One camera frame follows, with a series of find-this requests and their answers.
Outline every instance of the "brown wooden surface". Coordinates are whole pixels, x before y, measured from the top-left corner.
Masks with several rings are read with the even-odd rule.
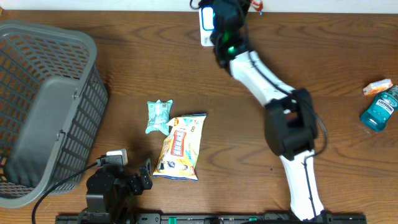
[[[197,13],[5,11],[1,19],[80,30],[94,38],[110,97],[88,163],[124,147],[132,170],[146,157],[157,162],[165,136],[145,134],[146,101],[173,99],[171,117],[208,113],[199,182],[154,179],[152,190],[134,198],[132,206],[164,213],[289,208],[284,168],[264,140],[263,109],[218,68],[212,49],[201,47]],[[248,21],[251,42],[266,65],[289,85],[307,88],[328,127],[328,150],[315,159],[325,208],[363,212],[368,223],[397,223],[398,115],[379,134],[365,128],[359,115],[373,100],[363,96],[364,86],[382,78],[398,82],[398,17],[250,14]],[[85,182],[94,171],[69,194],[45,199],[38,223],[84,209]],[[33,205],[1,208],[0,222],[29,223]]]

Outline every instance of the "plastic basket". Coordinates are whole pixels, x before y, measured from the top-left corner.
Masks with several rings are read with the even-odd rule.
[[[81,32],[0,22],[0,207],[26,205],[84,168],[108,101],[95,58]]]

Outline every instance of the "mouthwash bottle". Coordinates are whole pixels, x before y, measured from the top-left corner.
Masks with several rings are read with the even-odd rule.
[[[374,131],[382,131],[396,109],[398,109],[398,86],[395,85],[389,91],[376,96],[369,109],[362,114],[361,121]]]

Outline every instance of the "basket bottom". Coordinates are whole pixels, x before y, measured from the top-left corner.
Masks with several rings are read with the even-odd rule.
[[[51,78],[45,81],[32,104],[5,166],[8,182],[36,187],[49,161],[73,101],[78,81]]]

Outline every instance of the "white backdrop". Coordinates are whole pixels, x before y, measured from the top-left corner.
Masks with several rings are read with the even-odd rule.
[[[398,0],[263,0],[263,2],[265,12],[398,13]],[[189,0],[0,0],[3,9],[30,10],[191,11],[188,3]]]

